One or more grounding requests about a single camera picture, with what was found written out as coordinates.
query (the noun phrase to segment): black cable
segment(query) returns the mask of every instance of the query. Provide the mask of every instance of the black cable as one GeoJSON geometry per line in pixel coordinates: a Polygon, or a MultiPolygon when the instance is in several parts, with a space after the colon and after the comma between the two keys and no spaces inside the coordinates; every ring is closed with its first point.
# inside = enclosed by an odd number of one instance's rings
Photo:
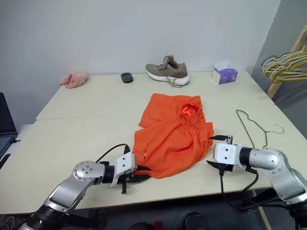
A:
{"type": "Polygon", "coordinates": [[[252,183],[250,183],[248,186],[245,187],[245,189],[242,190],[242,192],[246,192],[248,189],[250,189],[259,179],[259,174],[256,171],[256,178],[254,179],[254,181],[252,183]]]}
{"type": "Polygon", "coordinates": [[[220,175],[220,180],[221,180],[221,191],[222,191],[222,196],[223,198],[225,199],[225,201],[233,208],[239,210],[239,211],[247,211],[251,208],[255,208],[255,207],[259,207],[259,206],[262,206],[262,205],[265,205],[265,204],[268,204],[268,203],[271,203],[271,202],[276,202],[276,201],[279,201],[279,199],[270,199],[270,200],[265,200],[265,201],[262,201],[262,202],[258,202],[258,203],[255,203],[251,206],[247,206],[247,207],[239,207],[235,204],[233,204],[230,200],[228,200],[228,198],[226,197],[225,193],[224,193],[224,183],[223,183],[223,175],[220,175]]]}
{"type": "Polygon", "coordinates": [[[104,158],[104,156],[106,156],[110,151],[112,151],[113,149],[119,147],[119,146],[126,146],[129,148],[129,146],[127,144],[119,144],[119,145],[116,145],[112,148],[110,148],[104,155],[102,155],[101,157],[98,158],[98,160],[96,160],[96,163],[98,163],[102,158],[104,158]]]}

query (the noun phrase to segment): sneaker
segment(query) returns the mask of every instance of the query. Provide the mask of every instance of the sneaker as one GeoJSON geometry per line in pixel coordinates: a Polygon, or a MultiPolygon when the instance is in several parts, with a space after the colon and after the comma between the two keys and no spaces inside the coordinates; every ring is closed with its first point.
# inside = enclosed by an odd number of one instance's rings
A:
{"type": "Polygon", "coordinates": [[[206,219],[198,212],[187,214],[183,226],[184,230],[210,230],[206,219]]]}
{"type": "Polygon", "coordinates": [[[172,87],[182,87],[189,81],[187,66],[174,61],[173,55],[165,56],[163,64],[147,64],[148,75],[157,81],[167,81],[172,87]]]}
{"type": "Polygon", "coordinates": [[[130,226],[128,230],[154,230],[154,226],[142,221],[130,226]]]}

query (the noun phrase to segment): white shoe sole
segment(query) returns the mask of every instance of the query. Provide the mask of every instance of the white shoe sole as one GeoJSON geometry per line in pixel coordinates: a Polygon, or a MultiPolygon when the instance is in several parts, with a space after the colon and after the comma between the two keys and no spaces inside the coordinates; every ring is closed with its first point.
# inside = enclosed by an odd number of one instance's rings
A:
{"type": "MultiPolygon", "coordinates": [[[[167,80],[167,77],[162,77],[162,76],[153,75],[152,73],[148,72],[147,70],[146,70],[146,72],[148,73],[148,75],[149,75],[151,78],[153,78],[153,79],[155,79],[155,80],[157,80],[157,81],[168,81],[168,80],[167,80]]],[[[187,75],[187,76],[184,77],[184,78],[173,78],[173,77],[168,77],[168,79],[169,79],[171,82],[174,82],[174,80],[175,80],[175,84],[176,84],[176,85],[185,85],[185,84],[187,84],[188,81],[189,81],[189,76],[187,75]]]]}

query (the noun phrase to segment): laptop keyboard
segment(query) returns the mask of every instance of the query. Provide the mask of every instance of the laptop keyboard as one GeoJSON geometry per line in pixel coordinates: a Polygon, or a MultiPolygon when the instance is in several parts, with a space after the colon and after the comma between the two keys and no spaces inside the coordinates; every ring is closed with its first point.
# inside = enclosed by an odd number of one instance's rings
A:
{"type": "Polygon", "coordinates": [[[10,141],[11,137],[0,138],[0,151],[4,148],[4,146],[10,141]]]}

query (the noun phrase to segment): tissue box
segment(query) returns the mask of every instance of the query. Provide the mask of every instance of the tissue box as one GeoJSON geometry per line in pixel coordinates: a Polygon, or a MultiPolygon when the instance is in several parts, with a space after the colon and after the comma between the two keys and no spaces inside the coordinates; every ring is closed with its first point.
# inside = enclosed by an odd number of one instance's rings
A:
{"type": "Polygon", "coordinates": [[[222,69],[218,71],[216,68],[214,68],[212,78],[216,83],[224,84],[235,81],[237,75],[238,71],[235,69],[222,69]]]}

